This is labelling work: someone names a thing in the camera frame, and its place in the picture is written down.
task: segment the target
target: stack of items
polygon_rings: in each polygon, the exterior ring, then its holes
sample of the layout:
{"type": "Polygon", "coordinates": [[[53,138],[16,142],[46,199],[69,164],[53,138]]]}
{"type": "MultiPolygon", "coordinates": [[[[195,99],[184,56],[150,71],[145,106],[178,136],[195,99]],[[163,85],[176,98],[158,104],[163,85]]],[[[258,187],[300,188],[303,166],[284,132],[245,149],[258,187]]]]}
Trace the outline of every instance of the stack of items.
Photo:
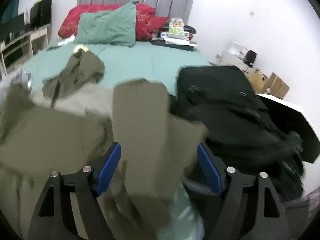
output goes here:
{"type": "Polygon", "coordinates": [[[154,37],[150,41],[151,44],[189,51],[193,51],[193,48],[198,46],[196,42],[191,41],[196,30],[184,25],[181,18],[171,18],[169,25],[163,26],[162,29],[165,31],[161,31],[154,37]]]}

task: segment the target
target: mattress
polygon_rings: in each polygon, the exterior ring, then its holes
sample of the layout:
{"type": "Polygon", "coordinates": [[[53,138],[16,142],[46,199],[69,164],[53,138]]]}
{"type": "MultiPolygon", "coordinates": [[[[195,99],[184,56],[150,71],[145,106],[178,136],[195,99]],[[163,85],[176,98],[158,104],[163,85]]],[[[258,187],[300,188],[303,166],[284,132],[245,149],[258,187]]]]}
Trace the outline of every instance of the mattress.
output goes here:
{"type": "MultiPolygon", "coordinates": [[[[33,90],[42,88],[43,80],[58,75],[66,66],[76,44],[59,49],[40,51],[24,64],[32,74],[33,90]]],[[[155,46],[138,41],[133,48],[113,45],[86,45],[105,65],[99,86],[114,88],[117,84],[136,78],[162,82],[169,93],[175,94],[175,81],[183,66],[208,65],[199,50],[185,51],[155,46]]]]}

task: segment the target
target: food package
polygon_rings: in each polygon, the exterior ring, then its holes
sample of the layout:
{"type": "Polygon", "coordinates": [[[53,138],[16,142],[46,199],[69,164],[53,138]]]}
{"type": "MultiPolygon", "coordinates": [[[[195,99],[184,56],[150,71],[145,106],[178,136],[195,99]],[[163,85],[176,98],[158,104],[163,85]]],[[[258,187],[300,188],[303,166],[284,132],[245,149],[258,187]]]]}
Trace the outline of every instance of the food package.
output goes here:
{"type": "Polygon", "coordinates": [[[181,18],[171,18],[169,34],[184,35],[184,23],[181,18]]]}

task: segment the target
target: pink fabric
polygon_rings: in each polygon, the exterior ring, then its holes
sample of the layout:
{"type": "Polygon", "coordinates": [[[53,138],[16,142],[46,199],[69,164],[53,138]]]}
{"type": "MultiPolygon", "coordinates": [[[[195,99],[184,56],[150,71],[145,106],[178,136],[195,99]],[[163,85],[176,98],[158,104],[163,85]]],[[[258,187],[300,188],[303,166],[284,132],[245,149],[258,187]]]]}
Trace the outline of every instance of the pink fabric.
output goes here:
{"type": "MultiPolygon", "coordinates": [[[[58,35],[61,38],[68,38],[72,34],[77,35],[78,25],[80,21],[80,15],[84,12],[98,12],[105,10],[116,10],[121,5],[78,5],[71,9],[63,21],[58,35]]],[[[164,25],[168,18],[167,17],[155,17],[155,8],[149,5],[139,3],[137,7],[137,20],[136,20],[136,40],[137,41],[148,41],[152,38],[153,33],[157,33],[159,27],[164,25]]]]}

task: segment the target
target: wooden desk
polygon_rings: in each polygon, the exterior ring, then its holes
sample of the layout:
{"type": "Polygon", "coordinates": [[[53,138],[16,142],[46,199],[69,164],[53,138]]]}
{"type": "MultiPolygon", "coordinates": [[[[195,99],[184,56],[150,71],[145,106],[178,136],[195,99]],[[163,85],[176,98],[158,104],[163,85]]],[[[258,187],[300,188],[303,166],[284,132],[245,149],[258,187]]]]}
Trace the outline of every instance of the wooden desk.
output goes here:
{"type": "Polygon", "coordinates": [[[17,66],[24,64],[30,58],[37,54],[38,50],[45,49],[48,46],[48,27],[50,24],[42,26],[36,30],[27,32],[8,44],[0,44],[0,73],[4,79],[17,66]],[[6,66],[4,60],[6,57],[22,49],[22,57],[17,59],[10,66],[6,66]]]}

